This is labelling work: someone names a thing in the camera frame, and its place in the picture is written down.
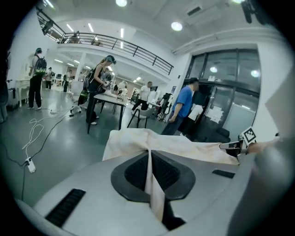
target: white table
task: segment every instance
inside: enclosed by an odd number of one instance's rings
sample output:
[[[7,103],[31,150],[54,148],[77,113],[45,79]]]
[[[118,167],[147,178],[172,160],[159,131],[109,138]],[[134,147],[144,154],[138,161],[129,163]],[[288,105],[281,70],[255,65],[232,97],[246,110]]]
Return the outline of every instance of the white table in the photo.
[[[93,104],[91,105],[92,107],[91,107],[90,117],[92,117],[92,112],[94,110],[94,106],[95,106],[97,101],[102,102],[100,112],[102,112],[102,109],[103,109],[103,106],[104,106],[105,102],[121,106],[120,120],[119,120],[119,130],[120,130],[121,129],[121,124],[122,124],[123,109],[126,106],[126,101],[121,101],[121,100],[118,100],[117,98],[107,96],[107,95],[104,95],[104,94],[95,95],[94,99],[93,99]],[[87,134],[89,134],[90,126],[91,126],[91,124],[89,123],[88,124]]]

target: balcony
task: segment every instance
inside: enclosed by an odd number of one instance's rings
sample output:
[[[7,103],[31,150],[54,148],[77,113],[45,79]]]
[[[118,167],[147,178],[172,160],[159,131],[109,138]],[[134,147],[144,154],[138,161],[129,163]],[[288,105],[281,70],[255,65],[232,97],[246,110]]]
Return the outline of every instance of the balcony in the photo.
[[[119,51],[126,55],[143,60],[168,75],[174,67],[161,57],[158,57],[156,54],[119,38],[94,33],[65,33],[39,8],[37,8],[37,16],[43,34],[56,41],[58,44],[87,44]]]

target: woman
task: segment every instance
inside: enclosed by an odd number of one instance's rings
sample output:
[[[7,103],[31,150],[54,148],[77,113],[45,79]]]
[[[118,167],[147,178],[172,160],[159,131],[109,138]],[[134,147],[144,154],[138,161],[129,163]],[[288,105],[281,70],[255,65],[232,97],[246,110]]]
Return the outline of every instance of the woman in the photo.
[[[89,103],[86,111],[86,122],[91,123],[93,125],[97,124],[95,119],[99,118],[96,116],[96,113],[92,112],[92,104],[94,102],[94,96],[99,94],[99,90],[102,90],[102,87],[106,87],[107,84],[102,81],[102,74],[106,71],[106,67],[111,64],[116,64],[115,58],[111,55],[104,58],[94,69],[94,73],[92,73],[91,77],[88,79],[89,81]]]

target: bag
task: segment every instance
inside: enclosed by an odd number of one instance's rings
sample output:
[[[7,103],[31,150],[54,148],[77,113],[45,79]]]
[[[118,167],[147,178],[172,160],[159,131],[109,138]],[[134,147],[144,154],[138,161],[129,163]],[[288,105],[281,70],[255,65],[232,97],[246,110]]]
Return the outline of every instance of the bag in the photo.
[[[36,75],[44,75],[46,74],[46,68],[47,68],[47,62],[45,58],[40,58],[38,55],[36,55],[38,58],[35,66],[35,74]]]

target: floor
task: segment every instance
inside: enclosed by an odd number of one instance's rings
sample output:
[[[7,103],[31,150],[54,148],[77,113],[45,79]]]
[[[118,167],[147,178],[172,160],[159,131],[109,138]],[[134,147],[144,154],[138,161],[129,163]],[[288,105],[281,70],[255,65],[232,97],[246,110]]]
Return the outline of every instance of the floor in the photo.
[[[72,103],[70,94],[53,89],[42,91],[43,108],[66,110],[71,108]],[[89,135],[86,130],[85,111],[72,118],[65,118],[52,130],[41,152],[33,158],[36,171],[31,174],[28,168],[20,167],[7,158],[5,146],[9,158],[23,163],[26,154],[22,148],[29,141],[30,130],[33,126],[29,124],[29,121],[33,118],[40,120],[53,115],[49,110],[28,110],[26,107],[24,104],[21,108],[9,112],[7,121],[0,125],[0,161],[2,174],[15,198],[21,198],[23,174],[25,174],[24,202],[33,206],[50,188],[70,174],[102,160],[110,131],[118,129],[120,109],[118,108],[113,114],[112,105],[106,103],[102,114],[99,115],[98,125],[91,127]],[[129,105],[124,111],[122,128],[126,128],[131,119],[131,108],[132,105]],[[95,110],[99,114],[100,104],[97,104]],[[44,130],[40,137],[29,146],[29,156],[40,150],[50,129],[58,121],[59,119],[46,119],[40,122],[44,125]],[[136,127],[136,119],[132,121],[130,127]],[[140,122],[139,127],[144,127],[144,121]],[[165,123],[155,119],[149,119],[147,122],[147,128],[157,133],[161,133],[164,127]],[[39,128],[36,128],[34,137],[38,135]]]

